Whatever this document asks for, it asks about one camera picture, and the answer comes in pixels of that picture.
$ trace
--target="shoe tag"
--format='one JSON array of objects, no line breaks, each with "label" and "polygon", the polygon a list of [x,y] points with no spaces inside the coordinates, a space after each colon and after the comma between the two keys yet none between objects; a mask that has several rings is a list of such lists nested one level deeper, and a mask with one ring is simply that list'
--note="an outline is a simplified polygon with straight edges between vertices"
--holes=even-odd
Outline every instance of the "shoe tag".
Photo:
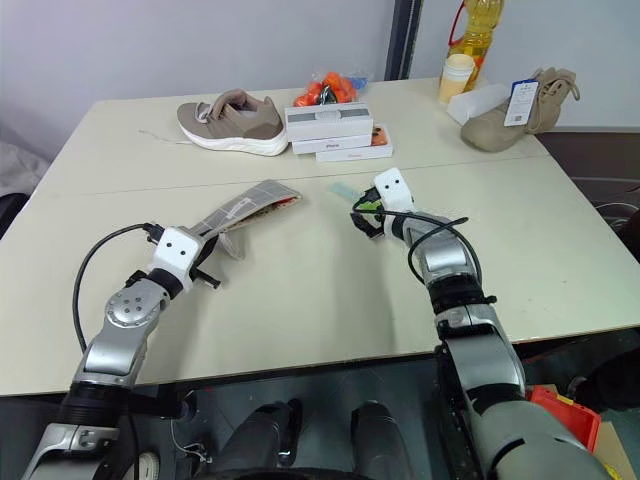
[{"label": "shoe tag", "polygon": [[504,126],[526,125],[533,101],[538,91],[538,82],[533,79],[514,82],[511,88],[511,101],[504,117]]}]

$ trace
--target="iphone box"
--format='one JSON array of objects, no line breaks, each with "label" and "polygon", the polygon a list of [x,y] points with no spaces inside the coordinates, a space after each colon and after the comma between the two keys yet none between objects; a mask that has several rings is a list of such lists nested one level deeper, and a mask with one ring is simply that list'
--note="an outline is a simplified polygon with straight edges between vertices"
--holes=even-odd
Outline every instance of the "iphone box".
[{"label": "iphone box", "polygon": [[368,158],[386,158],[393,155],[393,144],[389,130],[384,124],[376,124],[369,135],[369,146],[317,152],[317,162],[344,162],[347,160],[364,160]]},{"label": "iphone box", "polygon": [[373,128],[369,107],[361,102],[287,107],[284,116],[291,142],[369,135]]},{"label": "iphone box", "polygon": [[367,147],[371,144],[371,135],[354,135],[351,137],[317,138],[291,142],[293,153],[316,153],[341,150],[345,148]]}]

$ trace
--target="white wall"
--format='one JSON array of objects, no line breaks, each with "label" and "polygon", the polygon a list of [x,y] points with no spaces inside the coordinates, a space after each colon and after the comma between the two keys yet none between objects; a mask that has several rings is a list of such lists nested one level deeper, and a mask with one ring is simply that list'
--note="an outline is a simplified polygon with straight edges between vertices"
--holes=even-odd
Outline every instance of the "white wall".
[{"label": "white wall", "polygon": [[0,133],[48,158],[109,98],[383,79],[393,0],[0,0]]},{"label": "white wall", "polygon": [[[440,74],[459,5],[452,0],[425,1],[411,77]],[[464,27],[464,19],[459,23]],[[577,73],[582,100],[565,101],[559,127],[640,129],[640,2],[505,0],[484,76],[510,85],[538,66]]]}]

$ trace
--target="beige sneaker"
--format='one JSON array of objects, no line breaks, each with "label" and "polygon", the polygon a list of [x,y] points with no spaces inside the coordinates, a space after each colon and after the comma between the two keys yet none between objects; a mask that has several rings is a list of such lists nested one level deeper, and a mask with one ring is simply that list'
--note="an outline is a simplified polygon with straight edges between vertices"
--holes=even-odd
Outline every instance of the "beige sneaker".
[{"label": "beige sneaker", "polygon": [[260,101],[244,90],[230,90],[215,102],[185,103],[178,122],[196,145],[273,156],[287,148],[287,133],[273,101]]}]

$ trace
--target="red box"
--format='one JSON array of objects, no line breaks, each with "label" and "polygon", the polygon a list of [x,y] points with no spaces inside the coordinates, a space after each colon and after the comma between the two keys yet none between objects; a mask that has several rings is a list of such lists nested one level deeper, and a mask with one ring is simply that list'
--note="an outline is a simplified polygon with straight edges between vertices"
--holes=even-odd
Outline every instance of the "red box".
[{"label": "red box", "polygon": [[600,415],[539,385],[533,387],[529,400],[542,405],[547,412],[567,427],[589,452],[593,453],[602,421]]}]

